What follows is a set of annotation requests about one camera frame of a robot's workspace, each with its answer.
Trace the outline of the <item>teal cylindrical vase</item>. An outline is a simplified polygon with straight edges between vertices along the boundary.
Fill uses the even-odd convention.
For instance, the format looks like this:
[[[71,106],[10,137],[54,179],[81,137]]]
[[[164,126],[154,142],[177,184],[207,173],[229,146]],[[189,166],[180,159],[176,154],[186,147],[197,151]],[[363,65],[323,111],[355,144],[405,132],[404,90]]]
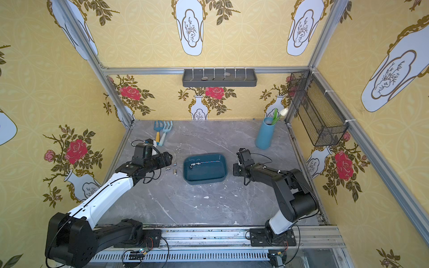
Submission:
[[[274,135],[275,125],[272,117],[266,117],[259,129],[255,145],[259,149],[266,150],[270,147]]]

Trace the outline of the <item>grey wall shelf tray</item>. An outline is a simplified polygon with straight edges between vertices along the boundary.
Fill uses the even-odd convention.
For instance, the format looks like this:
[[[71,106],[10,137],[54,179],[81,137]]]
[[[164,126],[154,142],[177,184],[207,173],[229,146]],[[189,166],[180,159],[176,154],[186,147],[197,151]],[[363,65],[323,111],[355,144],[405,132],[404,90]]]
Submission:
[[[191,68],[182,76],[183,87],[256,87],[253,68]]]

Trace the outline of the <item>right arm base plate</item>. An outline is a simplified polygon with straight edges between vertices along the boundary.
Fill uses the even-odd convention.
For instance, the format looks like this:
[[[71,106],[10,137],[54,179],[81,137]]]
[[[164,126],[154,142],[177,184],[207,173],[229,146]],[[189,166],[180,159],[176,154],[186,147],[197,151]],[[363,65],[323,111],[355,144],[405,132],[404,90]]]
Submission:
[[[249,230],[248,238],[252,247],[282,247],[297,245],[296,236],[293,230],[288,230],[277,235],[269,227],[251,228]]]

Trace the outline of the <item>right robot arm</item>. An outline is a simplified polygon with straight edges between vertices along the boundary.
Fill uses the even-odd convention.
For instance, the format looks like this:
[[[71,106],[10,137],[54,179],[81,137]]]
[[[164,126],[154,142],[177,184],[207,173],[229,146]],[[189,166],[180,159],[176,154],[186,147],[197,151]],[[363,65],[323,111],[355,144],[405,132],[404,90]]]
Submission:
[[[269,233],[281,235],[298,221],[318,213],[319,202],[300,170],[278,170],[256,163],[252,153],[245,148],[240,148],[237,156],[238,162],[233,165],[234,176],[242,177],[245,185],[262,183],[274,190],[279,211],[268,221]]]

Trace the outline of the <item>teal plastic storage box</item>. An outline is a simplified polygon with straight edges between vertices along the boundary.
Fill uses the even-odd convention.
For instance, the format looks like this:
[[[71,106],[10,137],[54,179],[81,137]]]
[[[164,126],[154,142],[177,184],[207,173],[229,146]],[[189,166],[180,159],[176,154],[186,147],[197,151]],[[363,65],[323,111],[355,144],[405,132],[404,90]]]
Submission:
[[[223,182],[227,175],[226,158],[219,153],[192,155],[183,163],[183,177],[190,185]]]

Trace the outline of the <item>light blue garden fork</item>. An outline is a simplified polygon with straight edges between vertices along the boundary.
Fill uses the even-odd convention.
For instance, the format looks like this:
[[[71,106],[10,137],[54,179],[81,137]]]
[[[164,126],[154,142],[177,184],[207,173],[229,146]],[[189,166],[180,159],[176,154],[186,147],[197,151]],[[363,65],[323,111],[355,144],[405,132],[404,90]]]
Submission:
[[[164,121],[163,122],[162,135],[161,135],[160,141],[158,142],[159,146],[164,145],[167,133],[169,133],[172,130],[172,128],[173,128],[173,121]]]

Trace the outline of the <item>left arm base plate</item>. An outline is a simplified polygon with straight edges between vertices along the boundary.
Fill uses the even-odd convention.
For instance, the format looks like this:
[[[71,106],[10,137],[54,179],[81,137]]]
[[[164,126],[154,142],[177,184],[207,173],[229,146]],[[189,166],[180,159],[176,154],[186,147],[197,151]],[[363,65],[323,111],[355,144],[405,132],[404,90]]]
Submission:
[[[160,229],[142,230],[137,234],[136,247],[158,248],[162,236]]]

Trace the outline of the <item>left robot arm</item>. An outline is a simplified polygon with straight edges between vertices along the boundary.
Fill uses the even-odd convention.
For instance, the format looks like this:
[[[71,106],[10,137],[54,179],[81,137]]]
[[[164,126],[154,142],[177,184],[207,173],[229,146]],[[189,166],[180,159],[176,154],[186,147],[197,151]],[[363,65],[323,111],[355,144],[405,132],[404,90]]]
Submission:
[[[97,228],[102,216],[126,192],[143,183],[149,174],[171,166],[173,156],[160,152],[151,139],[135,146],[130,161],[120,165],[95,193],[68,213],[57,213],[48,223],[45,260],[60,267],[82,268],[99,252],[118,245],[139,246],[145,242],[143,224],[125,219]]]

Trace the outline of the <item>white tulip flower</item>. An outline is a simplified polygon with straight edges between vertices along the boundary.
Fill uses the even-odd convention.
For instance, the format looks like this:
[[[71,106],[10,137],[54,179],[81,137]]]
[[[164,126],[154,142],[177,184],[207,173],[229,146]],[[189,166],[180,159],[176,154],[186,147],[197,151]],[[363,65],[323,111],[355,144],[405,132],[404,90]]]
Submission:
[[[286,117],[288,113],[288,108],[284,108],[279,111],[277,108],[274,110],[274,116],[272,120],[272,125],[275,125],[282,117]]]

